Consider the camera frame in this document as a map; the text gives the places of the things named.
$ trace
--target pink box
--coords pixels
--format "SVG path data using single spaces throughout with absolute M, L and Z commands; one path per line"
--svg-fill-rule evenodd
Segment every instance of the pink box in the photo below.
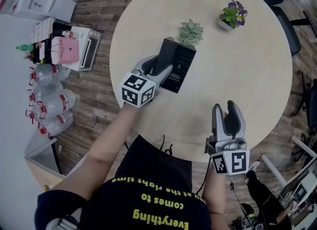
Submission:
M 76 39 L 54 37 L 51 48 L 52 64 L 70 64 L 79 61 L 79 43 Z

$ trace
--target round table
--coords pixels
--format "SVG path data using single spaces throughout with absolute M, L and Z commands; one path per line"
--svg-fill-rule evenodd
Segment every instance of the round table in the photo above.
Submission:
M 263 0 L 238 0 L 247 9 L 246 24 L 226 32 L 217 25 L 230 0 L 132 0 L 115 29 L 110 74 L 118 86 L 140 59 L 158 54 L 163 39 L 178 40 L 181 22 L 201 23 L 203 40 L 194 43 L 195 58 L 179 93 L 159 89 L 143 111 L 135 130 L 159 148 L 173 144 L 173 156 L 206 162 L 211 110 L 224 111 L 234 101 L 246 121 L 248 149 L 274 128 L 292 84 L 292 58 L 278 19 Z

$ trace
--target wooden floor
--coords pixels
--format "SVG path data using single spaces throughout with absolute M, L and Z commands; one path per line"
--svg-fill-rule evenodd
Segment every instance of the wooden floor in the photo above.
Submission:
M 90 23 L 96 29 L 104 30 L 104 33 L 92 71 L 81 73 L 72 71 L 69 78 L 64 82 L 65 87 L 74 91 L 78 99 L 72 109 L 74 114 L 73 125 L 57 137 L 57 146 L 62 145 L 62 151 L 58 157 L 64 174 L 69 173 L 87 153 L 94 140 L 119 111 L 119 106 L 111 86 L 109 51 L 116 24 L 124 9 L 131 1 L 79 0 L 75 7 L 72 18 L 73 24 L 78 21 Z M 314 2 L 316 0 L 285 0 L 280 7 L 289 19 L 300 19 L 304 16 L 304 9 L 308 10 L 309 7 L 311 13 L 312 11 L 316 11 L 313 6 Z M 317 24 L 317 13 L 315 12 L 312 16 Z M 295 30 L 300 38 L 302 50 L 293 57 L 292 91 L 301 92 L 300 77 L 296 72 L 301 69 L 307 78 L 317 78 L 317 47 L 311 43 L 311 40 L 315 36 L 310 27 L 300 26 L 295 27 Z M 293 148 L 294 145 L 290 141 L 290 137 L 296 135 L 300 138 L 302 133 L 307 133 L 308 128 L 304 111 L 301 111 L 297 117 L 290 117 L 299 100 L 299 96 L 290 95 L 285 111 L 276 127 L 259 145 L 251 150 L 250 161 L 259 159 L 265 153 L 287 180 L 294 176 L 303 164 L 303 161 L 294 163 L 291 158 L 291 152 L 298 148 Z M 135 134 L 132 134 L 128 143 L 131 143 L 134 137 Z M 126 149 L 123 147 L 111 169 L 108 179 L 113 177 L 125 153 Z M 193 164 L 193 192 L 196 192 L 200 187 L 206 167 L 207 164 L 204 163 Z M 280 191 L 278 182 L 264 163 L 259 167 L 258 176 L 270 190 Z M 240 201 L 249 203 L 256 208 L 255 203 L 249 196 L 244 179 L 243 175 L 229 177 L 227 185 L 229 185 L 230 181 L 233 181 Z M 241 211 L 237 199 L 234 193 L 228 189 L 227 209 L 225 213 L 228 223 L 240 215 Z

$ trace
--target green bottle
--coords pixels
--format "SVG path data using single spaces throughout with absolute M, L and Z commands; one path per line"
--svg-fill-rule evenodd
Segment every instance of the green bottle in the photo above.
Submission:
M 33 51 L 34 47 L 33 45 L 20 45 L 16 47 L 17 50 L 28 50 Z

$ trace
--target white pot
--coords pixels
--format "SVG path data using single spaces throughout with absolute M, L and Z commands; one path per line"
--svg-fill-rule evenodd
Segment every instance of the white pot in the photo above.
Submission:
M 219 25 L 221 28 L 225 29 L 226 31 L 233 31 L 233 30 L 234 30 L 234 28 L 232 28 L 230 25 L 226 24 L 224 21 L 222 21 L 222 20 L 220 20 L 220 19 L 219 19 L 219 21 L 218 21 L 218 25 Z

